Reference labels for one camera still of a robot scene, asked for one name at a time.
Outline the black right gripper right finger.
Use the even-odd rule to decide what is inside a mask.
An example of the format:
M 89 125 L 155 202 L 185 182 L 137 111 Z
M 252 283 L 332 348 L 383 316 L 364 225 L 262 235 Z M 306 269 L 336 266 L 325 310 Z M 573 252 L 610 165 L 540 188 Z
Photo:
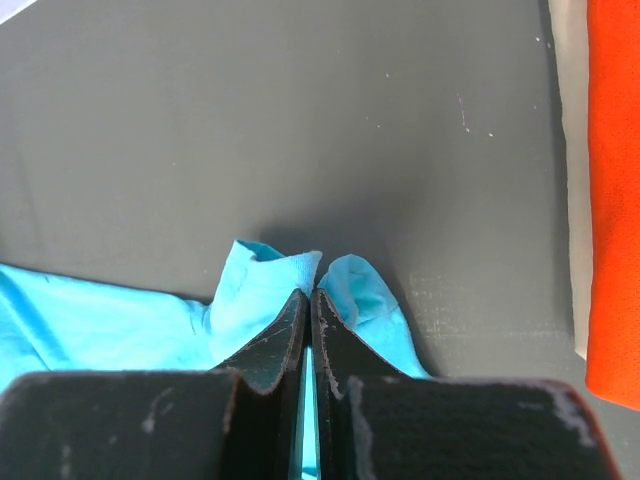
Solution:
M 617 479 L 589 408 L 551 380 L 411 378 L 328 294 L 311 300 L 322 479 Z

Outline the light blue t shirt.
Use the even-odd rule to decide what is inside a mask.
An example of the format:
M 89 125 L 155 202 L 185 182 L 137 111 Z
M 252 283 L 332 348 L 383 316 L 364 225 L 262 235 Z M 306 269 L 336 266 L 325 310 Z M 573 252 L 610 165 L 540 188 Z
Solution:
M 310 325 L 324 290 L 340 318 L 403 374 L 426 380 L 399 304 L 377 271 L 347 255 L 317 275 L 321 253 L 285 256 L 232 245 L 210 304 L 11 266 L 1 269 L 1 397 L 22 376 L 71 372 L 206 372 L 238 352 L 279 314 L 295 290 L 308 300 L 301 473 L 320 478 Z

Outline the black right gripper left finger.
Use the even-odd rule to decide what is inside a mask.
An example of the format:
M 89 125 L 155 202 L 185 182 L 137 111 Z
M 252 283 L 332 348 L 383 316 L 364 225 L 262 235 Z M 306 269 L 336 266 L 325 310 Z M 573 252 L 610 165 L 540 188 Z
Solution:
M 39 373 L 1 397 L 5 479 L 296 479 L 308 300 L 216 368 Z

